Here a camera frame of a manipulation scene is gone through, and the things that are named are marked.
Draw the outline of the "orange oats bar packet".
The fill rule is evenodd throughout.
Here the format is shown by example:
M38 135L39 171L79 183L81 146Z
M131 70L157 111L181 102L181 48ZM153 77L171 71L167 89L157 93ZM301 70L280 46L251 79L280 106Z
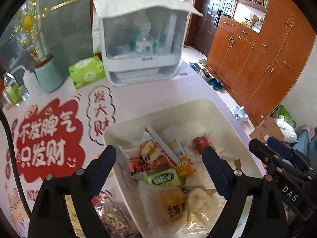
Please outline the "orange oats bar packet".
M187 178L191 174L194 174L196 172L196 169L191 166L191 163L187 157L187 154L185 153L185 150L182 147L182 144L177 139L168 141L167 146L180 161L176 165L176 171L180 178Z

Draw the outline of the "red strawberry snack bag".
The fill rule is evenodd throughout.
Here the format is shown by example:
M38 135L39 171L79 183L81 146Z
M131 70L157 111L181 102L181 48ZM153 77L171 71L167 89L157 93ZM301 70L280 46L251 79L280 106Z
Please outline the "red strawberry snack bag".
M175 167L180 163L178 157L152 127L144 130L142 142L138 148L128 149L123 154L127 158L131 176L163 167Z

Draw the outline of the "green snack packet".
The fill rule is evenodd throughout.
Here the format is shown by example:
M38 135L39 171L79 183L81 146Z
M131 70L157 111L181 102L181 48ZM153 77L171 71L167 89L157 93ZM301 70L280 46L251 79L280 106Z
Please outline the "green snack packet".
M182 181L174 167L162 167L149 171L146 177L146 183L157 187L177 187L182 186Z

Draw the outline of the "clear nut snack packet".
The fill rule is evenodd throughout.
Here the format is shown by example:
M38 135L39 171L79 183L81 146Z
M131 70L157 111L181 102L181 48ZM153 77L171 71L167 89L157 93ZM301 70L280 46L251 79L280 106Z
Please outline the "clear nut snack packet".
M132 232L123 210L112 201L109 191L101 191L91 202L111 237L142 237L138 232Z

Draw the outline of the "yellow puff snack packet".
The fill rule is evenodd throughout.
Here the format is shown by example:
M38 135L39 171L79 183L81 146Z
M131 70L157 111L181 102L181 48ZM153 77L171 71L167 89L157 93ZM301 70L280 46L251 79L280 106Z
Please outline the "yellow puff snack packet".
M200 188L192 190L187 196L187 206L204 226L214 225L217 221L219 204L206 191Z

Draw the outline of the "printed pink tablecloth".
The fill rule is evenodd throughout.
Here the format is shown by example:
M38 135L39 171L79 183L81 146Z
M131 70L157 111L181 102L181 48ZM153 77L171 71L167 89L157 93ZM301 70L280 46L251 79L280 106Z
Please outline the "printed pink tablecloth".
M76 89L67 79L55 92L30 98L5 116L30 207L48 174L69 176L107 145L136 148L147 127L156 133L173 128L188 142L208 133L220 156L240 160L246 175L259 177L263 171L219 93L185 63L173 78L126 86L101 79Z

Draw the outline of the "white shoes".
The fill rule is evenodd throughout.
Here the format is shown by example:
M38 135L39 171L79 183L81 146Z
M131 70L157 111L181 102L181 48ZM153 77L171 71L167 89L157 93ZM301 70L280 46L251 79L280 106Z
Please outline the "white shoes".
M232 108L234 117L239 122L247 122L249 119L249 115L246 114L244 110L244 106L234 106Z

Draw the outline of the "beige cracker packet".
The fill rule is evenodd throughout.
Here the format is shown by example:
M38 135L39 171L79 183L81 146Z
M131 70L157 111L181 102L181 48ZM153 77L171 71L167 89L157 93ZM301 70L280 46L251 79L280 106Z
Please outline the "beige cracker packet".
M155 188L150 192L148 202L153 227L164 233L175 233L186 224L186 193L182 188Z

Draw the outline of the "white plastic storage bin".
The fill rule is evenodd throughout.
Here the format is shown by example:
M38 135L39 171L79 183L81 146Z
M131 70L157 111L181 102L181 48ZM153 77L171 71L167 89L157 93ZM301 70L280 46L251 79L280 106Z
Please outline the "white plastic storage bin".
M202 149L211 146L229 166L261 177L234 128L207 99L111 126L113 168L129 213L143 237L206 237L227 199L211 180Z

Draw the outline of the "blue slippers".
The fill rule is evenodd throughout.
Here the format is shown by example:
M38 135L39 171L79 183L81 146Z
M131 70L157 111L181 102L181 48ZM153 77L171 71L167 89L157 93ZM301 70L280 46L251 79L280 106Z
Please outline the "blue slippers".
M214 90L221 90L224 87L224 84L215 78L208 80L207 84L210 85Z

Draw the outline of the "green label bottle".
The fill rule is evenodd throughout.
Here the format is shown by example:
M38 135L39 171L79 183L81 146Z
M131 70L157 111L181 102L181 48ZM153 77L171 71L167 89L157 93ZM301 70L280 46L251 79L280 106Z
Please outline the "green label bottle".
M14 76L7 71L3 74L5 90L8 96L14 104L18 104L21 101L21 95L19 93L19 85Z

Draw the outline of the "white squeeze bottle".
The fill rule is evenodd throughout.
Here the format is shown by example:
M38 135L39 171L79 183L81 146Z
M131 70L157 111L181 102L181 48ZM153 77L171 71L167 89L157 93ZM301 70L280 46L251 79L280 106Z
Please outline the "white squeeze bottle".
M38 79L34 72L29 71L23 65L17 66L15 69L11 71L14 74L16 71L23 70L23 83L25 88L27 89L28 93L31 97L39 97L42 94L42 89L39 84Z

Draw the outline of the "mint green canister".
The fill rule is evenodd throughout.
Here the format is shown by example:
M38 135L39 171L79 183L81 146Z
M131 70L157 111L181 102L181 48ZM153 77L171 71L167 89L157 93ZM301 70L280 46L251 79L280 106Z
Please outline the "mint green canister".
M64 77L58 71L52 54L44 55L35 65L35 73L44 92L51 93L64 82Z

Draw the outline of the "white bottle sterilizer cabinet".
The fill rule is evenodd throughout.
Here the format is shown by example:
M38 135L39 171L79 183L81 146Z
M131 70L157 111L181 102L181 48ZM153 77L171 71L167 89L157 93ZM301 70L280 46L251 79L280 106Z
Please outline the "white bottle sterilizer cabinet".
M165 80L180 63L192 4L179 0L93 0L98 25L94 52L101 53L114 86Z

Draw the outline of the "wooden wall cabinet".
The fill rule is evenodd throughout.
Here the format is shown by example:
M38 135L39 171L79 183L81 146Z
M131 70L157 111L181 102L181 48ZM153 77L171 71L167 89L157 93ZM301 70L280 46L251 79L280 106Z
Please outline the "wooden wall cabinet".
M206 66L257 126L294 86L314 40L314 29L292 0L269 0L259 33L220 18Z

